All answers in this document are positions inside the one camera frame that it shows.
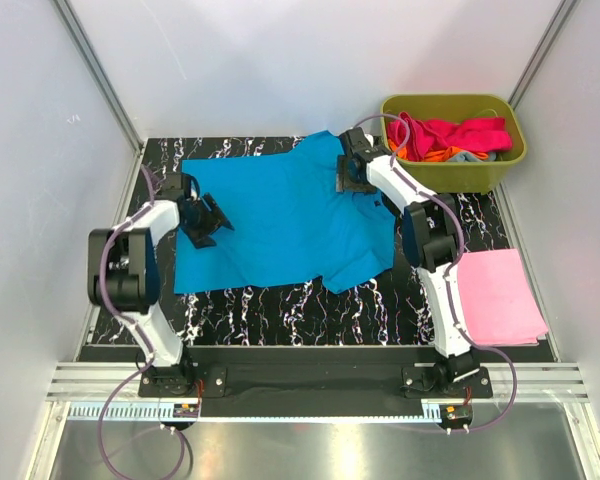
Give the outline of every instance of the white wall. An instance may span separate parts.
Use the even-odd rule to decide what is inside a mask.
[[[141,136],[339,132],[404,92],[508,97],[559,0],[72,0]]]
[[[518,115],[528,158],[506,182],[565,361],[600,424],[600,0],[583,1]]]
[[[87,309],[89,230],[132,163],[48,0],[0,0],[0,479],[22,478],[59,360]]]

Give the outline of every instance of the red cloth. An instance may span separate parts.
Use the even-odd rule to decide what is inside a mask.
[[[445,150],[449,147],[469,152],[501,152],[513,147],[502,117],[471,118],[461,124],[437,119],[421,122],[411,118],[406,112],[402,112],[400,118],[411,129],[407,158],[412,162],[421,162],[430,150]],[[406,134],[404,125],[398,120],[389,124],[387,133],[396,145],[403,142]]]

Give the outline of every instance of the laundry basket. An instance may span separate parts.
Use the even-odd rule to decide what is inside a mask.
[[[408,112],[417,120],[439,118],[460,123],[475,117],[504,117],[513,148],[498,153],[493,162],[426,163],[398,159],[402,167],[424,186],[440,193],[487,193],[493,190],[507,171],[520,162],[527,145],[511,106],[494,95],[395,95],[382,105],[382,113]],[[382,137],[388,147],[387,125],[382,119]]]

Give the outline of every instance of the pink cloth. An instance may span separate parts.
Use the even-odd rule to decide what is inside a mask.
[[[469,152],[501,152],[511,150],[513,141],[505,129],[502,117],[471,118],[461,124],[444,120],[415,120],[402,112],[400,118],[409,124],[411,136],[407,143],[407,158],[421,162],[430,150],[445,150],[458,147]],[[387,127],[387,134],[396,145],[400,145],[406,135],[402,122],[394,120]]]
[[[478,345],[526,345],[548,332],[517,250],[465,253],[458,289],[469,336]]]

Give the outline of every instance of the marble surface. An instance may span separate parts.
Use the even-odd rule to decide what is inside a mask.
[[[183,159],[283,153],[300,141],[300,137],[150,139],[143,163],[163,177],[168,171],[179,171]],[[135,212],[147,197],[144,179],[139,177],[129,212]],[[457,198],[468,251],[509,247],[493,195]],[[397,230],[392,270],[339,295],[325,290],[319,278],[282,287],[175,295],[175,233],[171,233],[157,248],[160,303],[174,330],[190,346],[426,344],[433,339],[431,314],[400,244]],[[88,338],[95,345],[134,343],[105,312],[100,312]]]

